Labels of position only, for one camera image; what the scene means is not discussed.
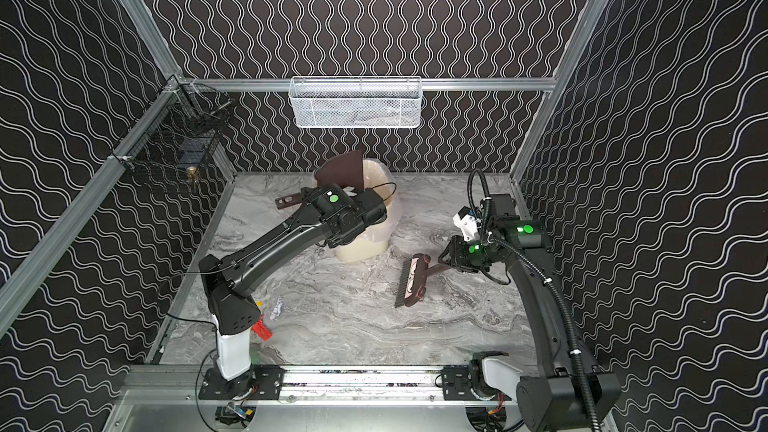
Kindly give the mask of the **brown cartoon-face hand broom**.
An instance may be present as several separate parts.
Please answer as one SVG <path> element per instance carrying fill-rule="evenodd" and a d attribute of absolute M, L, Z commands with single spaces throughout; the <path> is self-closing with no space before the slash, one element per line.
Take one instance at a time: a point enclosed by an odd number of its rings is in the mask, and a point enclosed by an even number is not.
<path fill-rule="evenodd" d="M 394 307 L 416 305 L 426 294 L 427 279 L 449 269 L 449 265 L 439 262 L 432 263 L 431 257 L 427 254 L 414 254 L 404 263 Z"/>

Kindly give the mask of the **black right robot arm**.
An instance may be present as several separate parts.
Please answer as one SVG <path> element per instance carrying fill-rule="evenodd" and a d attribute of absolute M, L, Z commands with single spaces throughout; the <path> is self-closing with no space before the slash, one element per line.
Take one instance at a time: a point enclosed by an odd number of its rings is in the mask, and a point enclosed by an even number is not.
<path fill-rule="evenodd" d="M 495 401 L 515 426 L 531 431 L 601 430 L 621 394 L 618 378 L 600 371 L 580 339 L 542 225 L 521 218 L 508 194 L 463 207 L 454 223 L 461 232 L 451 238 L 440 265 L 483 275 L 501 265 L 504 283 L 520 294 L 535 346 L 532 372 L 506 353 L 474 354 L 468 366 L 472 394 Z"/>

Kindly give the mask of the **brown plastic dustpan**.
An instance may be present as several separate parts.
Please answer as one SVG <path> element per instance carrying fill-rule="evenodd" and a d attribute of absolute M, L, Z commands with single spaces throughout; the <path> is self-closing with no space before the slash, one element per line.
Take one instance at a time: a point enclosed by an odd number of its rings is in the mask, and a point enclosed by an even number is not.
<path fill-rule="evenodd" d="M 358 211 L 361 206 L 356 203 L 356 196 L 350 196 L 347 188 L 353 192 L 362 192 L 363 155 L 361 151 L 353 151 L 328 159 L 313 174 L 313 186 L 298 193 L 278 197 L 274 200 L 278 210 L 288 207 L 308 204 L 317 208 L 323 214 L 330 214 L 344 208 Z"/>

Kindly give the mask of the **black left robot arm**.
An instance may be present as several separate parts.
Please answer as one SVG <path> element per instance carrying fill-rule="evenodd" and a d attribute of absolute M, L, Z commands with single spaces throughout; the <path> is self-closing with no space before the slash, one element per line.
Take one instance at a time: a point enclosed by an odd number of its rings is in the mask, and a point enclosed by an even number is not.
<path fill-rule="evenodd" d="M 251 369 L 250 332 L 261 318 L 253 294 L 271 274 L 312 246 L 348 245 L 386 218 L 385 201 L 372 188 L 349 195 L 336 184 L 304 187 L 299 208 L 284 222 L 237 252 L 201 259 L 199 272 L 216 325 L 221 377 L 231 381 Z"/>

